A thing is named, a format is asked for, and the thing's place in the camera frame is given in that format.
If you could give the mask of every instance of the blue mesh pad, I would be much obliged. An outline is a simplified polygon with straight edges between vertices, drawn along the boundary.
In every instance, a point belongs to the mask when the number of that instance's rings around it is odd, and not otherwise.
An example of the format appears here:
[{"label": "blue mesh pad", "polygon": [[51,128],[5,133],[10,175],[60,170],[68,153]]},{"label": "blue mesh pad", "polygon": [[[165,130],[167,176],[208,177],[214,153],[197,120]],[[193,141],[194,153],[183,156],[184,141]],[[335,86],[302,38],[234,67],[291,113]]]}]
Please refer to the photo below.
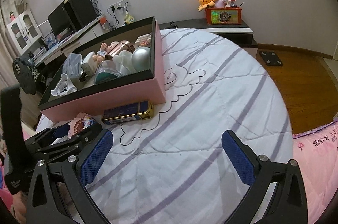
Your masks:
[{"label": "blue mesh pad", "polygon": [[94,181],[112,146],[113,134],[107,131],[81,166],[80,182],[83,186]]},{"label": "blue mesh pad", "polygon": [[256,179],[254,166],[228,132],[222,135],[222,147],[242,182],[252,186]]},{"label": "blue mesh pad", "polygon": [[53,136],[55,139],[57,138],[62,138],[64,136],[66,136],[69,132],[69,124],[64,124],[63,126],[57,128],[54,132],[53,132]]}]

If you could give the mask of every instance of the bed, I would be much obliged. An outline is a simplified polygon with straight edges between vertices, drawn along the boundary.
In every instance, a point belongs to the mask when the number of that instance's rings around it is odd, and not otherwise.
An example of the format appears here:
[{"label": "bed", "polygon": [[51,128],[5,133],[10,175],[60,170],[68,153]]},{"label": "bed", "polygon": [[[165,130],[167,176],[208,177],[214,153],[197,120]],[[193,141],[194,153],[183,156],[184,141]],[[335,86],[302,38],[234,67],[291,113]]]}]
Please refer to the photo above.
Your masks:
[{"label": "bed", "polygon": [[[114,145],[87,190],[111,223],[223,223],[248,186],[222,151],[222,133],[288,162],[288,113],[265,69],[231,41],[197,29],[161,34],[167,102],[150,120],[105,126]],[[60,124],[42,117],[37,131],[52,125]]]},{"label": "bed", "polygon": [[293,156],[303,176],[308,224],[338,223],[338,121],[293,135]]}]

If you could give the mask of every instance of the speaker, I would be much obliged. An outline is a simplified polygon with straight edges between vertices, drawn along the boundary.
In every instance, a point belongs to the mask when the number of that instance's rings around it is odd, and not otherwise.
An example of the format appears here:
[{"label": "speaker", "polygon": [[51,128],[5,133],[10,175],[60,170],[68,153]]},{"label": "speaker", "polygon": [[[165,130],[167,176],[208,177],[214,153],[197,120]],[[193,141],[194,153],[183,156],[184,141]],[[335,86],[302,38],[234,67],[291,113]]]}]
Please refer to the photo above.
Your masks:
[{"label": "speaker", "polygon": [[68,0],[65,9],[72,27],[77,31],[97,18],[90,0]]}]

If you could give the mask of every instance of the computer monitor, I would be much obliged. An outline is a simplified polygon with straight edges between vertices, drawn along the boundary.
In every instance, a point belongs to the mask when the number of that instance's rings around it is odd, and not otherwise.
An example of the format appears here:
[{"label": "computer monitor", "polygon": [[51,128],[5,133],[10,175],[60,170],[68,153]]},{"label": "computer monitor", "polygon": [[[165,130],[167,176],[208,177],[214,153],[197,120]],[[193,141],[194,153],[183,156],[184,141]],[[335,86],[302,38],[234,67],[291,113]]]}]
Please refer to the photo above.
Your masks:
[{"label": "computer monitor", "polygon": [[54,32],[54,35],[57,36],[63,32],[66,28],[70,28],[72,25],[69,22],[67,12],[64,9],[64,2],[60,3],[57,8],[48,16],[49,24]]}]

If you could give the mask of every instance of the red box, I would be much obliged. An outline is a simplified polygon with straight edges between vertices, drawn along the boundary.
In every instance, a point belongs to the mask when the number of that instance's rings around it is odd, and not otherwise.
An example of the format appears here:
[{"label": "red box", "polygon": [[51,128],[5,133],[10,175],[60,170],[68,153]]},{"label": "red box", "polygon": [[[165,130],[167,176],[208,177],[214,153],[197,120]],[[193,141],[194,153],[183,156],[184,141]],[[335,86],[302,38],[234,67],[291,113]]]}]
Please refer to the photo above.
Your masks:
[{"label": "red box", "polygon": [[148,33],[152,33],[150,69],[55,99],[51,97],[50,90],[60,79],[61,67],[41,99],[39,105],[41,113],[53,122],[60,122],[71,120],[80,112],[97,116],[102,115],[104,110],[140,101],[150,101],[154,105],[165,103],[162,40],[158,23],[154,18],[131,23],[106,33],[80,46],[74,53],[82,54],[83,58],[91,51],[98,51],[102,42],[111,43],[123,39],[134,42],[138,36]]},{"label": "red box", "polygon": [[242,8],[206,8],[206,19],[209,25],[219,24],[242,24]]}]

